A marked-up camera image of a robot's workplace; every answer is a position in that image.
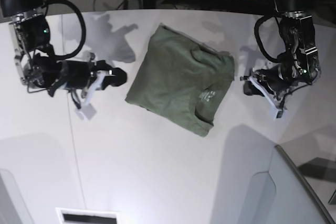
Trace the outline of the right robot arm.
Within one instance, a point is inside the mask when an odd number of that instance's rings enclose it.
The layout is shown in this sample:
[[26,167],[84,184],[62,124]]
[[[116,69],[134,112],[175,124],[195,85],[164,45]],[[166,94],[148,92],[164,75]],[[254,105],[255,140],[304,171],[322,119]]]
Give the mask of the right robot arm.
[[[50,5],[66,5],[76,14],[81,36],[78,47],[71,53],[57,55],[50,42],[51,32],[45,13]],[[119,87],[126,83],[127,74],[104,60],[74,61],[86,41],[86,24],[79,8],[68,0],[1,0],[1,12],[11,18],[9,28],[15,49],[15,66],[23,85],[29,93],[46,91],[53,97],[57,90],[70,93],[104,90],[107,86]]]

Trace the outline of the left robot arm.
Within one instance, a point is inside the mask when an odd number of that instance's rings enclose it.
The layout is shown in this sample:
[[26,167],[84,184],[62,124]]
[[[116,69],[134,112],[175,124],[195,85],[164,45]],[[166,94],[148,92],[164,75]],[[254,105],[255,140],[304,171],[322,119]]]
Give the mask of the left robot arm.
[[251,70],[245,81],[246,95],[261,95],[276,101],[282,99],[291,88],[299,83],[312,85],[321,74],[318,50],[315,41],[313,18],[309,12],[313,0],[273,0],[275,11],[281,16],[278,24],[279,35],[285,51],[277,57],[267,53],[261,40],[261,25],[272,18],[265,15],[257,20],[254,34],[257,45],[264,57],[274,63],[270,69]]

